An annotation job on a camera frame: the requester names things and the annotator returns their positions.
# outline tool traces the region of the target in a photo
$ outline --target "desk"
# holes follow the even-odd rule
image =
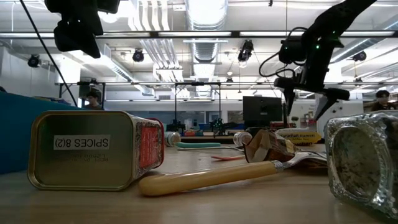
[[[215,162],[211,155],[237,156],[220,150],[177,151],[167,148],[155,173],[233,166],[246,161]],[[365,212],[335,199],[324,169],[280,174],[205,189],[145,198],[132,184],[123,192],[39,191],[25,172],[0,176],[0,222],[11,223],[378,223]]]

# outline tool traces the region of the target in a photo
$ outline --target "crumpled paper bag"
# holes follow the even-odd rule
[[[262,161],[286,162],[294,157],[301,149],[283,137],[266,130],[260,130],[248,145],[244,146],[244,153],[248,163]],[[295,167],[326,167],[326,162],[305,159]]]

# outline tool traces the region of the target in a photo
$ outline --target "red label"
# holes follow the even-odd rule
[[[157,160],[157,128],[142,127],[140,144],[140,167],[152,165]]]

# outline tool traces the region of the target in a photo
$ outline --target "white sign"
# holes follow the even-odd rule
[[[110,144],[110,134],[54,136],[54,150],[108,150]]]

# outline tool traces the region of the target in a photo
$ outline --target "metal tin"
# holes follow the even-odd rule
[[[160,121],[123,111],[46,111],[32,125],[28,178],[42,190],[117,191],[163,160]]]

